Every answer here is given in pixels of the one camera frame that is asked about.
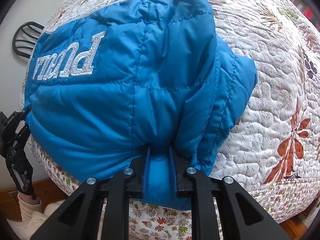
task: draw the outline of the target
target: black glove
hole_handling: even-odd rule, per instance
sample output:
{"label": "black glove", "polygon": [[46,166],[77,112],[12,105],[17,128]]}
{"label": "black glove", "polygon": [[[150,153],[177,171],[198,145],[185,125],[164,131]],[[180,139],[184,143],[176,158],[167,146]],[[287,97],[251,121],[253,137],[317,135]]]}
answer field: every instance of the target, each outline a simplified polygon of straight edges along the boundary
{"label": "black glove", "polygon": [[[32,187],[32,174],[33,168],[29,163],[26,154],[23,149],[19,149],[19,145],[17,144],[15,147],[17,150],[13,150],[13,148],[9,149],[9,153],[5,159],[5,163],[7,165],[8,171],[10,176],[12,177],[13,181],[16,184],[17,190],[25,195],[33,195],[34,190]],[[19,179],[17,177],[19,174],[22,176],[22,182],[25,183],[26,179],[30,180],[29,187],[26,191],[23,191],[21,185],[19,183]]]}

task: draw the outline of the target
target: white quilt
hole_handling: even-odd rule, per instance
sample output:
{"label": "white quilt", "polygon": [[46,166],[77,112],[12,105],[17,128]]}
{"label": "white quilt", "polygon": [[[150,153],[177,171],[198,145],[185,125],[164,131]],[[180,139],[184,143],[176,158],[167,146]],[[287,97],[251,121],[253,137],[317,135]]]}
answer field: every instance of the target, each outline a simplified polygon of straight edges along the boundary
{"label": "white quilt", "polygon": [[[45,32],[114,0],[66,0]],[[258,84],[218,152],[211,176],[232,176],[282,222],[320,190],[320,37],[289,0],[209,0],[217,34],[255,60]],[[23,107],[24,84],[20,108]],[[80,184],[31,138],[31,151],[68,195]],[[130,234],[191,240],[191,212],[130,202]]]}

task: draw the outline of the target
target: red object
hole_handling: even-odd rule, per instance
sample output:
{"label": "red object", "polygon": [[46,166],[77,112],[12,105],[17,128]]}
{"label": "red object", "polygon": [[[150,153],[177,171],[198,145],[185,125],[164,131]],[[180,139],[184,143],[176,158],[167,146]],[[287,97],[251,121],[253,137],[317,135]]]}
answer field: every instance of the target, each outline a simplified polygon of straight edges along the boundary
{"label": "red object", "polygon": [[310,20],[310,19],[312,18],[312,16],[313,16],[313,13],[312,13],[312,11],[310,10],[310,8],[307,7],[307,8],[305,9],[303,15],[304,15],[308,20]]}

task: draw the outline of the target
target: sweater sleeve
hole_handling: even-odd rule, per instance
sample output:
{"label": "sweater sleeve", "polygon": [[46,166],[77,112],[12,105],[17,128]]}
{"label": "sweater sleeve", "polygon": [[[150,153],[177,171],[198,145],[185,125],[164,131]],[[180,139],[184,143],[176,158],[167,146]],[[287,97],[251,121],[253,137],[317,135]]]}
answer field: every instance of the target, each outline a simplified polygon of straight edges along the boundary
{"label": "sweater sleeve", "polygon": [[32,213],[34,211],[38,211],[42,213],[42,203],[39,197],[37,197],[36,200],[34,200],[34,204],[33,203],[29,204],[23,201],[19,195],[18,195],[18,199],[19,199],[22,221],[30,220]]}

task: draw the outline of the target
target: cream knit sweater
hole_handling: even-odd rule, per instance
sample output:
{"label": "cream knit sweater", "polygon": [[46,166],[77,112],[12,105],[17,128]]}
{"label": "cream knit sweater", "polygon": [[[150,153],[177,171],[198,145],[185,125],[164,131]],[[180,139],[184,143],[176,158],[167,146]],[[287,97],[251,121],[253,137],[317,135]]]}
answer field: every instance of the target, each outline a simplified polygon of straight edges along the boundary
{"label": "cream knit sweater", "polygon": [[[18,195],[19,205],[21,210],[22,222],[14,222],[8,220],[13,231],[21,240],[29,240],[34,232],[47,220],[48,217],[63,203],[64,200],[49,204],[42,213],[42,203],[39,197],[34,200],[34,204],[29,204],[23,201]],[[101,239],[103,220],[100,220],[98,238]],[[140,240],[133,236],[129,236],[129,240]]]}

